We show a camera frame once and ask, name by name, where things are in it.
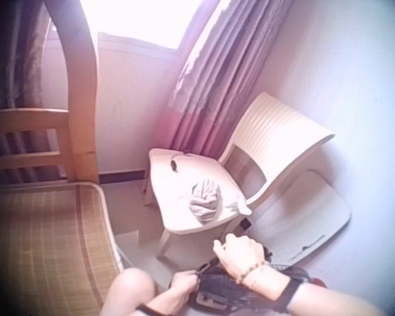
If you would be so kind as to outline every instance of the black wristband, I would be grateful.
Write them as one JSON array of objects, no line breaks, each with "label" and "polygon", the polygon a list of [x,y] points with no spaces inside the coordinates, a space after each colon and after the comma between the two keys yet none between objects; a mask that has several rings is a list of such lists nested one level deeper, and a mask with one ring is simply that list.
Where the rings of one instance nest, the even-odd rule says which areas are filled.
[{"label": "black wristband", "polygon": [[171,315],[165,315],[165,314],[161,314],[157,311],[154,311],[152,308],[149,308],[148,306],[146,306],[144,304],[140,304],[136,308],[136,311],[141,311],[145,315],[149,315],[149,316],[171,316]]},{"label": "black wristband", "polygon": [[280,297],[275,301],[275,306],[273,309],[279,313],[287,313],[287,306],[291,302],[292,297],[297,292],[298,287],[302,283],[303,280],[291,278]]}]

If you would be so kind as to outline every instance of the window sill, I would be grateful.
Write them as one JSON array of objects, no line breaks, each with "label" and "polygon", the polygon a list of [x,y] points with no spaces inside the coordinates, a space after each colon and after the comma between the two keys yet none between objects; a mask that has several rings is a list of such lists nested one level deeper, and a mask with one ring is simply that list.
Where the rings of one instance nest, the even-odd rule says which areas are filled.
[{"label": "window sill", "polygon": [[[56,31],[50,31],[45,43],[45,48],[61,48],[59,35]],[[118,51],[131,55],[138,55],[152,59],[160,59],[175,62],[179,58],[178,50],[163,47],[140,39],[125,38],[106,33],[98,33],[98,50]]]}]

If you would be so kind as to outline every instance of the bracelet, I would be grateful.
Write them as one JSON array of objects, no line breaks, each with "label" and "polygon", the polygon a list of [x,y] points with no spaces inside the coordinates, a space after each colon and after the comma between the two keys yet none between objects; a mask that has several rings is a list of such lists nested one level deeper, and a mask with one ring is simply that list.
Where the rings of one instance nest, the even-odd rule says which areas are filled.
[{"label": "bracelet", "polygon": [[291,278],[290,282],[287,284],[285,289],[282,291],[279,298],[275,301],[275,306],[273,307],[274,311],[278,313],[288,313],[287,307],[291,302],[294,294],[297,292],[300,285],[302,285],[303,280],[297,278]]},{"label": "bracelet", "polygon": [[236,280],[236,283],[237,283],[237,284],[242,284],[242,283],[243,283],[243,280],[247,277],[247,275],[248,275],[249,273],[251,273],[253,270],[256,270],[257,268],[259,268],[259,267],[261,267],[261,266],[263,266],[263,265],[265,265],[265,260],[263,260],[263,261],[261,261],[261,262],[259,262],[259,263],[256,263],[255,265],[251,266],[249,269],[247,269],[247,270],[245,271],[245,273],[243,273],[242,275],[240,275],[240,278],[238,278],[238,279]]},{"label": "bracelet", "polygon": [[141,311],[142,313],[144,313],[145,315],[148,316],[171,316],[171,315],[164,315],[161,314],[158,311],[154,311],[152,308],[149,308],[148,306],[146,306],[145,304],[140,304],[137,308],[136,311]]}]

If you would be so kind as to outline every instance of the wrist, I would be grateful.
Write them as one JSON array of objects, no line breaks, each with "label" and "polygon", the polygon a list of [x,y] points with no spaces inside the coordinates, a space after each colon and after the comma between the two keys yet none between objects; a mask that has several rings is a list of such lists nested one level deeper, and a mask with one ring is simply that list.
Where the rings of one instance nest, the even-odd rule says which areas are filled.
[{"label": "wrist", "polygon": [[148,303],[148,307],[165,315],[176,315],[187,302],[188,296],[176,288],[170,288]]},{"label": "wrist", "polygon": [[252,271],[244,279],[243,284],[266,298],[276,301],[287,284],[290,277],[278,272],[268,265]]}]

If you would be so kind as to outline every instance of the hand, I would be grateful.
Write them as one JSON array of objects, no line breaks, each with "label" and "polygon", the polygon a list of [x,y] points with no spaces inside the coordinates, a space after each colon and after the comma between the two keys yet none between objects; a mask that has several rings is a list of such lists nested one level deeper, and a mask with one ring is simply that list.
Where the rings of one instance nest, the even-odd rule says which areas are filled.
[{"label": "hand", "polygon": [[188,296],[198,290],[199,278],[196,271],[184,271],[176,273],[171,280],[170,290],[174,290],[180,295]]},{"label": "hand", "polygon": [[232,278],[239,279],[250,267],[265,260],[263,246],[253,239],[228,234],[225,240],[224,247],[219,240],[215,240],[213,251]]}]

